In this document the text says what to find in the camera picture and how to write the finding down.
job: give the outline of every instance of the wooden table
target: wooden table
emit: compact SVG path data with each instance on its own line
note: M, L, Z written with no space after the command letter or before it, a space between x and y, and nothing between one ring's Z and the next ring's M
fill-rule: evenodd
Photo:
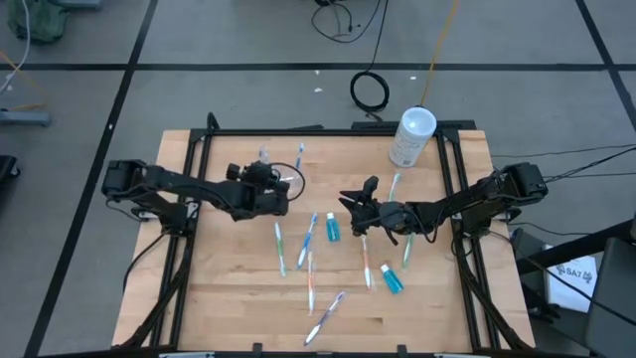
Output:
M468 181L473 184L492 171L488 145L483 131L460 134ZM166 131L157 164L181 172L188 136L189 131ZM349 213L337 198L340 190L359 190L368 177L377 175L376 197L387 199L396 173L388 158L391 137L215 136L206 179L224 180L229 163L243 166L256 160L263 143L272 161L293 163L300 141L306 148L302 170L307 188L279 222L285 262L295 268L311 214L317 211L320 215L312 241L316 311L308 315L306 269L289 269L287 277L280 276L274 217L235 223L228 214L206 203L199 220L179 349L246 351L252 343L261 342L265 351L395 352L398 344L405 344L409 352L471 351L457 264L449 250L448 221L440 227L435 244L416 237L408 270L400 268L404 239L397 237L401 243L394 247L384 230L372 228L369 255L376 288L366 289L362 244L351 235ZM452 158L449 144L447 150ZM456 176L452 160L450 166ZM435 201L445 196L434 139L414 167L400 172L396 200ZM454 188L459 188L457 178L453 180ZM334 212L341 225L340 243L329 243L326 238L328 212ZM493 224L492 230L506 233L503 224ZM159 231L156 222L142 224L135 254ZM167 242L130 275L113 343L125 340L155 303ZM495 305L519 336L534 345L510 245L496 236L483 238L481 243ZM380 272L384 263L402 280L403 293L389 292ZM340 290L346 290L348 296L312 344L304 348L307 333ZM476 312L482 345L486 346L483 311L478 303ZM171 318L172 307L167 311L164 332L169 331Z

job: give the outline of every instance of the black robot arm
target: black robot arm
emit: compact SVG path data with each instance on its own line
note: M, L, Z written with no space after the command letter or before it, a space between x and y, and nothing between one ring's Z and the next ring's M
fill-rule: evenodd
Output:
M354 235L383 227L391 241L392 233L408 235L432 232L446 218L461 215L462 231L479 234L490 228L491 220L514 207L534 204L548 194L548 187L536 165L520 163L496 170L473 186L437 202L385 202L373 199L378 177L367 179L361 191L342 191L340 202L351 213ZM521 211L515 209L513 216Z
M195 201L207 201L229 213L235 221L258 215L285 215L289 205L289 184L280 181L271 165L254 162L243 171L235 164L228 166L228 180L214 183L175 173L141 160L113 160L108 164L101 186L107 200L129 200L137 207L132 213L156 215L164 231L184 234L188 228L188 206L171 203L158 192L164 191Z

